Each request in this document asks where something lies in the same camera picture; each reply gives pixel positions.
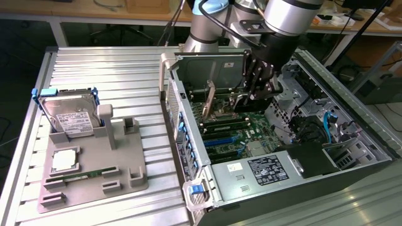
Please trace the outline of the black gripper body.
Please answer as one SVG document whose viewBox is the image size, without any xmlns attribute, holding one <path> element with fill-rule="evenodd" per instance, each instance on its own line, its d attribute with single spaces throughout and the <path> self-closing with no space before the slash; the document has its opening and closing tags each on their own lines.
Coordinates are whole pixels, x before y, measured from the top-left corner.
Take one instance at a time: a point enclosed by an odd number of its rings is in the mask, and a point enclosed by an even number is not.
<svg viewBox="0 0 402 226">
<path fill-rule="evenodd" d="M 253 56 L 258 60 L 282 69 L 300 44 L 298 36 L 288 36 L 281 33 L 264 33 L 261 36 L 261 47 L 253 48 Z"/>
</svg>

